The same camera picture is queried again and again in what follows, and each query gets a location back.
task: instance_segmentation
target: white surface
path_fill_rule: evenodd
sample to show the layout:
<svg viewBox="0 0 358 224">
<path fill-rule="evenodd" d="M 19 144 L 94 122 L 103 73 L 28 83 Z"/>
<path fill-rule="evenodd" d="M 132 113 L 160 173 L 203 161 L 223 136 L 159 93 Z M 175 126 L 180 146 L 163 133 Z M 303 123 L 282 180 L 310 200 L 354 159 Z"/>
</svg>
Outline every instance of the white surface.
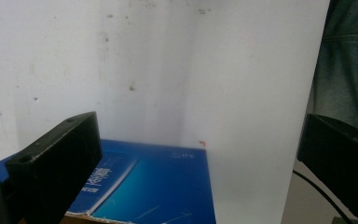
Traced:
<svg viewBox="0 0 358 224">
<path fill-rule="evenodd" d="M 96 110 L 209 153 L 218 223 L 280 223 L 327 0 L 0 1 L 0 159 Z"/>
</svg>

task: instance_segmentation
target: black wire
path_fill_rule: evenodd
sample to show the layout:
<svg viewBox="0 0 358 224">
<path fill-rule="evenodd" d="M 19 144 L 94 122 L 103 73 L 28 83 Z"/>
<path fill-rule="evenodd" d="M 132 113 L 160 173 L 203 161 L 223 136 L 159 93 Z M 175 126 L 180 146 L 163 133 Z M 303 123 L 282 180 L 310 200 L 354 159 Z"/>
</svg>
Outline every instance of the black wire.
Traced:
<svg viewBox="0 0 358 224">
<path fill-rule="evenodd" d="M 345 215 L 344 212 L 333 202 L 333 200 L 321 189 L 319 188 L 315 183 L 313 183 L 310 179 L 306 178 L 301 173 L 293 170 L 293 174 L 298 175 L 299 177 L 303 178 L 305 181 L 307 181 L 311 186 L 313 186 L 316 190 L 318 190 L 319 193 L 322 194 L 322 196 L 325 197 L 325 199 L 333 205 L 333 207 L 338 211 L 339 215 L 344 219 L 348 224 L 353 224 L 351 220 Z"/>
</svg>

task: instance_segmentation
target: blue denim fabric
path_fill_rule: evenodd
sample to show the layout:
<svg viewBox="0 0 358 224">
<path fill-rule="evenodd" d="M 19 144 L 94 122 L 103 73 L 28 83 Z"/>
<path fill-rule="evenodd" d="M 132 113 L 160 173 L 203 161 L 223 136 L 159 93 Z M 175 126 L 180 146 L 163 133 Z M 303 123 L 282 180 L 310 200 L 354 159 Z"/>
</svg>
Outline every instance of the blue denim fabric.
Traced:
<svg viewBox="0 0 358 224">
<path fill-rule="evenodd" d="M 312 94 L 311 113 L 358 128 L 358 0 L 330 3 Z"/>
</svg>

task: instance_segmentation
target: black cable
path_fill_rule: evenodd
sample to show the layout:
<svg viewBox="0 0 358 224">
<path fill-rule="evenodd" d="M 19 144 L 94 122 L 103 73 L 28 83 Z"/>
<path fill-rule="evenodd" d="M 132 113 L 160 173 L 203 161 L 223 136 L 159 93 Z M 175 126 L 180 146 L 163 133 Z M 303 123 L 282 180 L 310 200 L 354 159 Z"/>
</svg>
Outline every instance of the black cable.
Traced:
<svg viewBox="0 0 358 224">
<path fill-rule="evenodd" d="M 345 215 L 344 212 L 342 212 L 342 210 L 338 207 L 338 205 L 336 205 L 333 200 L 321 189 L 319 188 L 319 186 L 317 186 L 315 183 L 313 183 L 310 179 L 306 178 L 304 175 L 302 175 L 301 173 L 293 170 L 293 174 L 298 175 L 299 177 L 301 177 L 302 179 L 304 179 L 305 181 L 307 181 L 311 186 L 313 186 L 316 190 L 318 190 L 319 193 L 322 194 L 322 196 L 325 197 L 325 199 L 331 203 L 331 205 L 333 205 L 333 207 L 338 211 L 339 215 L 342 217 L 342 219 L 344 219 L 348 224 L 353 224 L 353 222 L 351 222 L 351 220 L 347 217 L 347 215 Z"/>
</svg>

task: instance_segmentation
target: stained white surface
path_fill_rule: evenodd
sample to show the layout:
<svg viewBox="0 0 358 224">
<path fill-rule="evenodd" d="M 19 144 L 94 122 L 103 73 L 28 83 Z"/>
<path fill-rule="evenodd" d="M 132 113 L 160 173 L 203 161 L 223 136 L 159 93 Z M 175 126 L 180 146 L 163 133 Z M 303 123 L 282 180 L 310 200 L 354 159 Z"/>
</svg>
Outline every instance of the stained white surface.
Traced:
<svg viewBox="0 0 358 224">
<path fill-rule="evenodd" d="M 0 0 L 0 159 L 97 111 L 206 143 L 218 223 L 280 223 L 327 0 Z"/>
</svg>

